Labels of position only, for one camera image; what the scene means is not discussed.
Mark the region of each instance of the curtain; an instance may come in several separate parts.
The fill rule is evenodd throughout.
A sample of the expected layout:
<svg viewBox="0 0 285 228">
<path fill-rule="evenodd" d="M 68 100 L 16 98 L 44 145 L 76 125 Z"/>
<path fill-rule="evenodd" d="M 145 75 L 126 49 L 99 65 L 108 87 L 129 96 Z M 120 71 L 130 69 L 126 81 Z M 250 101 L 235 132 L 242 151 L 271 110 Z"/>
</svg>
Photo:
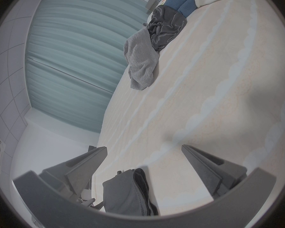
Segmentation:
<svg viewBox="0 0 285 228">
<path fill-rule="evenodd" d="M 99 133 L 127 67 L 123 45 L 146 22 L 145 5 L 143 0 L 42 0 L 25 53 L 32 107 Z"/>
</svg>

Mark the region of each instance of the blue towel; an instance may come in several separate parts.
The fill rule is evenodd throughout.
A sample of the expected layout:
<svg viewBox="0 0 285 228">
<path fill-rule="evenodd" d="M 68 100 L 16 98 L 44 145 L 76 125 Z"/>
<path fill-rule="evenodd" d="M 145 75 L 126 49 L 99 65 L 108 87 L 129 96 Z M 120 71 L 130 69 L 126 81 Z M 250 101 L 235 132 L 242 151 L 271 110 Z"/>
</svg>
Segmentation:
<svg viewBox="0 0 285 228">
<path fill-rule="evenodd" d="M 197 9 L 195 0 L 166 0 L 164 5 L 182 13 L 185 18 Z"/>
</svg>

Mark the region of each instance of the shiny dark gray fabric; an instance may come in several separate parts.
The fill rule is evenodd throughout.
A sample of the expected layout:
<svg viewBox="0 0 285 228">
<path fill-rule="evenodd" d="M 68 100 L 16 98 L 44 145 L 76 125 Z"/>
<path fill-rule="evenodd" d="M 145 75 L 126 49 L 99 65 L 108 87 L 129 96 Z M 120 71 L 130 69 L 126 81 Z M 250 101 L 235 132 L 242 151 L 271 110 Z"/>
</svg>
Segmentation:
<svg viewBox="0 0 285 228">
<path fill-rule="evenodd" d="M 103 184 L 103 201 L 106 212 L 150 216 L 158 215 L 149 198 L 149 186 L 142 169 L 127 170 Z"/>
<path fill-rule="evenodd" d="M 159 5 L 152 14 L 147 29 L 155 51 L 163 50 L 187 24 L 182 13 L 165 5 Z"/>
</svg>

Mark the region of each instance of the black garment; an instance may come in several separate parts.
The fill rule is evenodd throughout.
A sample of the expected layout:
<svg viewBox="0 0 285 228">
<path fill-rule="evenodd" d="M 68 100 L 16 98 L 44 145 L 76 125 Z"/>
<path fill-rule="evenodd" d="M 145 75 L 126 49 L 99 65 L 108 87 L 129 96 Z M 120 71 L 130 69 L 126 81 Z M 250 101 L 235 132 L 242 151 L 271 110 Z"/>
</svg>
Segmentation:
<svg viewBox="0 0 285 228">
<path fill-rule="evenodd" d="M 127 170 L 103 184 L 103 205 L 106 212 L 123 215 L 158 215 L 149 198 L 149 186 L 140 168 Z"/>
<path fill-rule="evenodd" d="M 155 51 L 163 50 L 187 24 L 182 13 L 165 5 L 159 5 L 152 14 L 147 29 Z"/>
</svg>

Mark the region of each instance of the teal curtain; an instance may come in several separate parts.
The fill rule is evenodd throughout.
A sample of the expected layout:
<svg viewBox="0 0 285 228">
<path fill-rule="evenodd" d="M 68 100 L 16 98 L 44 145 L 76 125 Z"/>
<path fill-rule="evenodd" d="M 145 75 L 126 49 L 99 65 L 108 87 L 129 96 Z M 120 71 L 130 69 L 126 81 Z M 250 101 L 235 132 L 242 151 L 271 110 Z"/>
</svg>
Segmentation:
<svg viewBox="0 0 285 228">
<path fill-rule="evenodd" d="M 143 0 L 42 0 L 27 40 L 32 107 L 99 133 L 123 75 L 125 40 L 147 20 Z"/>
</svg>

